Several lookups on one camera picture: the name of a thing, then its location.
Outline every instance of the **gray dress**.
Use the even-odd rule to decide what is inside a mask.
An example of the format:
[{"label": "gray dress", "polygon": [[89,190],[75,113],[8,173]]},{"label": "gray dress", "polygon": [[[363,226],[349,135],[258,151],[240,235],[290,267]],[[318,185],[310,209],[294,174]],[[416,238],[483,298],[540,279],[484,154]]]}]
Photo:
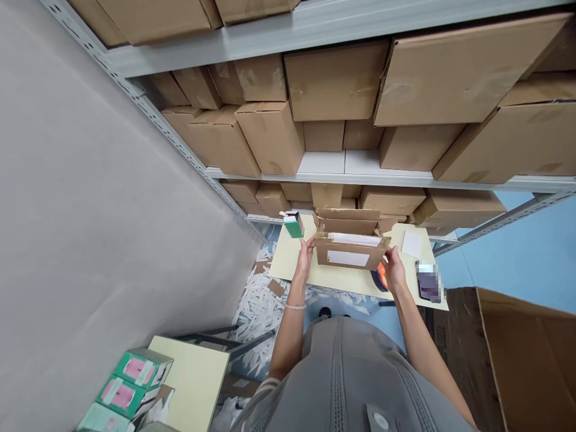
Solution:
[{"label": "gray dress", "polygon": [[446,397],[371,324],[348,317],[317,322],[302,360],[268,379],[232,431],[471,431]]}]

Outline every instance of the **woman's left hand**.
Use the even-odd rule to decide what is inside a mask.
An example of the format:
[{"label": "woman's left hand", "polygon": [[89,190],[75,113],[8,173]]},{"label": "woman's left hand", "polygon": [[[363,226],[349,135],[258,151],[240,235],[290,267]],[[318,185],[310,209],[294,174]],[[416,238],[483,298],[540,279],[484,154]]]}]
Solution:
[{"label": "woman's left hand", "polygon": [[312,262],[312,253],[314,252],[314,247],[316,247],[316,236],[313,235],[304,241],[300,239],[300,253],[298,254],[298,265],[296,266],[296,272],[294,276],[302,276],[304,282],[308,280],[310,276],[310,263]]}]

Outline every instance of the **green box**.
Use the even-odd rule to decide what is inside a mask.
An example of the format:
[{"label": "green box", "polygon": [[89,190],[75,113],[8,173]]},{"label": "green box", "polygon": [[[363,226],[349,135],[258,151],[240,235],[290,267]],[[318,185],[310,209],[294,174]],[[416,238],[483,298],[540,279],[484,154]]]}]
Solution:
[{"label": "green box", "polygon": [[154,398],[159,391],[160,387],[145,389],[112,375],[106,380],[96,402],[128,419],[133,419],[154,405]]},{"label": "green box", "polygon": [[140,347],[124,353],[114,375],[143,389],[153,389],[166,381],[173,359],[151,349]]},{"label": "green box", "polygon": [[284,226],[292,238],[304,238],[304,224],[300,213],[297,211],[286,212],[284,216]]},{"label": "green box", "polygon": [[83,432],[133,432],[134,425],[127,418],[95,402],[88,409],[76,430]]}]

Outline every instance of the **woman's right hand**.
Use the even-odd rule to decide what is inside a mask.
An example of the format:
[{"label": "woman's right hand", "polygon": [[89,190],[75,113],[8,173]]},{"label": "woman's right hand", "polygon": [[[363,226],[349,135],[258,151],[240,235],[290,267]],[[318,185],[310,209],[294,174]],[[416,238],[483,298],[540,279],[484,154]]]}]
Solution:
[{"label": "woman's right hand", "polygon": [[398,247],[388,248],[382,258],[382,265],[386,270],[386,281],[388,282],[388,289],[394,297],[400,290],[408,289],[406,283],[406,270],[404,264],[398,255]]}]

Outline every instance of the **storage rack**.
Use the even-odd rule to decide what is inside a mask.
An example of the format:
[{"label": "storage rack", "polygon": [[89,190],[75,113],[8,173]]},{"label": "storage rack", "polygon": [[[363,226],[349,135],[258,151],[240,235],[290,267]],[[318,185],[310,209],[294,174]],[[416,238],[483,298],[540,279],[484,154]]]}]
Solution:
[{"label": "storage rack", "polygon": [[[152,73],[286,52],[363,38],[449,25],[572,3],[572,0],[308,0],[292,14],[269,17],[208,34],[153,46],[107,49],[66,0],[39,0],[154,123],[222,199],[265,241],[268,224],[280,219],[247,215],[218,179],[242,179],[206,167],[190,150],[145,90],[133,78]],[[385,170],[370,151],[306,153],[296,176],[262,175],[262,180],[341,184],[524,191],[534,198],[457,238],[432,236],[434,255],[468,243],[498,228],[576,194],[575,177],[516,176],[503,185],[437,182],[430,172]]]}]

